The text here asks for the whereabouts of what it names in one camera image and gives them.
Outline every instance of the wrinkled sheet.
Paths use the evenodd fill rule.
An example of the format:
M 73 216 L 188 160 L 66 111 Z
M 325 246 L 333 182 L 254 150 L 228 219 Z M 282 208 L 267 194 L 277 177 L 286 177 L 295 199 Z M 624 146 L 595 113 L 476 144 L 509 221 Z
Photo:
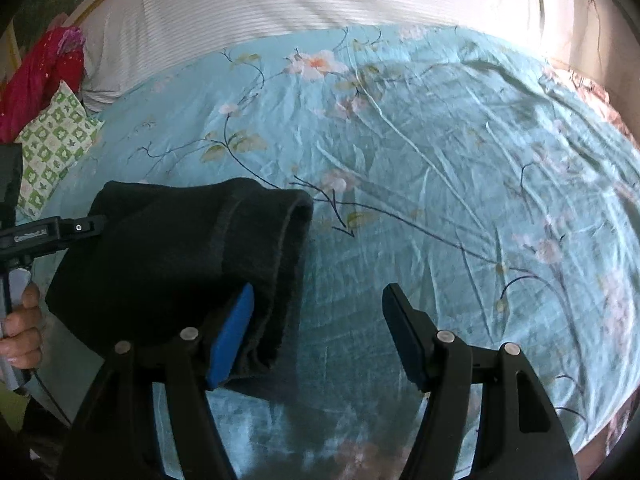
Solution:
M 82 216 L 111 179 L 252 176 L 315 196 L 294 399 L 209 395 L 241 479 L 398 477 L 426 402 L 382 316 L 389 282 L 469 344 L 521 345 L 578 451 L 640 380 L 640 156 L 547 73 L 459 27 L 252 41 L 102 112 L 97 145 L 45 214 Z M 60 258 L 36 263 L 43 288 Z M 41 376 L 75 413 L 99 360 L 59 325 L 46 354 Z M 480 400 L 474 390 L 459 476 Z M 161 387 L 156 401 L 179 476 Z
M 607 123 L 613 124 L 621 134 L 629 139 L 636 147 L 636 150 L 639 148 L 636 138 L 626 126 L 622 116 L 611 105 L 609 92 L 606 91 L 604 86 L 573 70 L 554 69 L 548 72 L 548 75 L 567 86 L 567 88 L 575 90 L 580 99 L 589 105 L 589 108 L 592 108 Z

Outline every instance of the cable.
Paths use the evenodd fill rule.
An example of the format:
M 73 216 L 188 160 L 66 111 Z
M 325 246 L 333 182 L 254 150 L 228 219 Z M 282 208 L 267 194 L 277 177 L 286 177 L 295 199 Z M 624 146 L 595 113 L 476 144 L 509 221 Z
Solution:
M 598 12 L 598 6 L 596 5 L 596 0 L 587 0 L 589 5 L 593 4 L 593 9 L 596 11 L 596 17 L 598 18 L 598 62 L 600 63 L 600 77 L 604 78 L 604 74 L 602 71 L 602 57 L 600 56 L 600 39 L 602 36 L 602 20 L 600 19 L 600 13 Z
M 44 385 L 44 383 L 42 382 L 42 379 L 40 378 L 36 370 L 33 371 L 33 376 L 36 378 L 36 380 L 38 381 L 38 384 L 40 385 L 44 393 L 47 394 L 47 397 L 49 397 L 49 400 L 56 407 L 60 415 L 62 415 L 62 417 L 66 420 L 66 423 L 69 426 L 71 426 L 71 420 L 68 418 L 68 416 L 66 416 L 66 413 L 62 410 L 62 408 L 60 408 L 60 405 L 56 402 L 56 399 L 53 398 L 53 395 L 51 395 L 51 392 L 49 391 L 49 389 Z

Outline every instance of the human hand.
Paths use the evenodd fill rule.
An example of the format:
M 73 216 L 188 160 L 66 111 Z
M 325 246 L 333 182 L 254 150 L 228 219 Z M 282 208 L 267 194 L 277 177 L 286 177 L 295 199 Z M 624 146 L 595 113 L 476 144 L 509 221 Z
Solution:
M 30 283 L 22 293 L 22 304 L 15 306 L 3 322 L 6 337 L 0 339 L 0 356 L 6 357 L 15 368 L 34 368 L 42 359 L 39 301 L 40 290 L 35 283 Z

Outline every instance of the pink flower print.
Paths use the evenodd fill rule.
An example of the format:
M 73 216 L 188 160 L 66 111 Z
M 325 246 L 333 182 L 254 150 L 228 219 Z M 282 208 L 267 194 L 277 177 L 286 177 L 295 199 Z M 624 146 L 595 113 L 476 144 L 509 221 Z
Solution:
M 514 234 L 512 237 L 521 248 L 533 251 L 536 259 L 544 264 L 556 264 L 562 260 L 560 244 L 553 238 L 533 241 L 529 235 Z
M 556 264 L 562 260 L 560 245 L 553 239 L 540 240 L 535 247 L 536 258 L 544 264 Z
M 613 189 L 621 199 L 627 200 L 632 204 L 638 202 L 638 197 L 636 196 L 634 190 L 624 182 L 618 181 L 613 183 Z
M 343 99 L 335 104 L 335 114 L 341 119 L 349 120 L 359 111 L 367 107 L 367 100 L 356 96 L 354 98 Z
M 565 137 L 558 135 L 557 138 L 563 146 L 568 146 Z M 568 173 L 570 160 L 567 154 L 563 153 L 562 155 L 558 155 L 558 153 L 551 153 L 541 142 L 532 143 L 531 149 L 533 150 L 533 161 L 537 164 L 543 164 L 559 175 L 566 175 Z
M 636 311 L 627 281 L 621 269 L 614 269 L 598 278 L 604 294 L 606 316 L 604 329 L 616 340 L 622 355 L 627 355 L 631 345 L 631 329 L 636 321 Z
M 564 214 L 561 214 L 559 216 L 551 216 L 549 214 L 545 215 L 544 225 L 545 228 L 552 228 L 556 230 L 564 231 L 567 229 L 566 218 L 564 217 Z
M 342 471 L 334 480 L 396 480 L 410 453 L 402 448 L 394 457 L 380 456 L 378 446 L 370 442 L 352 442 L 345 440 L 340 444 L 334 457 Z
M 331 50 L 321 50 L 316 54 L 296 52 L 287 59 L 290 65 L 284 71 L 289 74 L 300 74 L 306 81 L 316 81 L 323 79 L 326 74 L 343 73 L 349 69 L 344 63 L 336 61 Z
M 427 28 L 423 25 L 407 25 L 400 27 L 398 30 L 398 36 L 401 40 L 421 40 L 427 33 Z
M 218 109 L 218 111 L 223 115 L 233 114 L 238 111 L 238 105 L 225 103 Z
M 353 189 L 357 183 L 356 178 L 344 170 L 331 170 L 322 176 L 322 190 L 324 192 L 344 193 Z

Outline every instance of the striped fabric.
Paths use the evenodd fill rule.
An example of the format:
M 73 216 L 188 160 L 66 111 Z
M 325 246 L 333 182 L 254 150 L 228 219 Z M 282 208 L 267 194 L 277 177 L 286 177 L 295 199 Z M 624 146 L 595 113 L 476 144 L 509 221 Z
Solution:
M 85 104 L 99 110 L 149 76 L 263 36 L 383 23 L 457 24 L 536 49 L 540 0 L 98 0 L 82 18 Z

